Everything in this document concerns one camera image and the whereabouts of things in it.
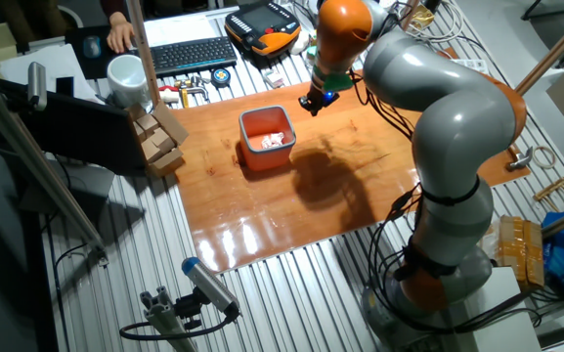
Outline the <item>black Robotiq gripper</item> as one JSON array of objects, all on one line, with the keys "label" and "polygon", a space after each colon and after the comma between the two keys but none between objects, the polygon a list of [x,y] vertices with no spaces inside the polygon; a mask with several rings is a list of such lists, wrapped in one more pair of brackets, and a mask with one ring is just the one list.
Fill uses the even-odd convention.
[{"label": "black Robotiq gripper", "polygon": [[306,96],[299,98],[299,104],[303,109],[309,109],[311,106],[316,107],[310,110],[312,116],[317,116],[320,109],[318,107],[328,107],[339,98],[338,92],[323,92],[315,87],[309,91],[309,99]]}]

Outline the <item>person's right hand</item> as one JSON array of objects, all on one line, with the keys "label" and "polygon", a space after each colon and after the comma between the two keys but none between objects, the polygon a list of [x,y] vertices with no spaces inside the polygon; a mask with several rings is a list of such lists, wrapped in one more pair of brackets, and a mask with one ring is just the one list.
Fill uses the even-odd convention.
[{"label": "person's right hand", "polygon": [[116,54],[123,54],[132,47],[134,29],[121,12],[114,12],[108,18],[110,32],[107,37],[108,46]]}]

